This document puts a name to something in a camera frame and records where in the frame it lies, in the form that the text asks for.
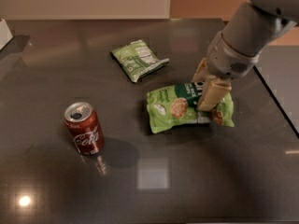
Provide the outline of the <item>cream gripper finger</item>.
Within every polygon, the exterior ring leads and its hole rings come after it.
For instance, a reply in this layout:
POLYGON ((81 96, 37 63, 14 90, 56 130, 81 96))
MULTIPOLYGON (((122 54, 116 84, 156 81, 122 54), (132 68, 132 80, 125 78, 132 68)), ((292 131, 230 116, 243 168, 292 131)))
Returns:
POLYGON ((206 58, 203 58, 199 63, 193 77, 192 82, 205 81, 207 77, 206 58))
POLYGON ((222 78, 211 78, 204 82, 202 96, 199 98, 197 109, 212 110, 232 89, 231 81, 222 78))

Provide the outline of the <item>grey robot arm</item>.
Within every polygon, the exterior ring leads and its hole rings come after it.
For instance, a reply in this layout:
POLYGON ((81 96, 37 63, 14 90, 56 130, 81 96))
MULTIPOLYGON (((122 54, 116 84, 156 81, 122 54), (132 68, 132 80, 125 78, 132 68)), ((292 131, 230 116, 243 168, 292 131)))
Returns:
POLYGON ((258 63, 264 47, 299 23, 299 0, 247 0, 207 49, 194 76, 204 89, 197 108, 210 111, 258 63))

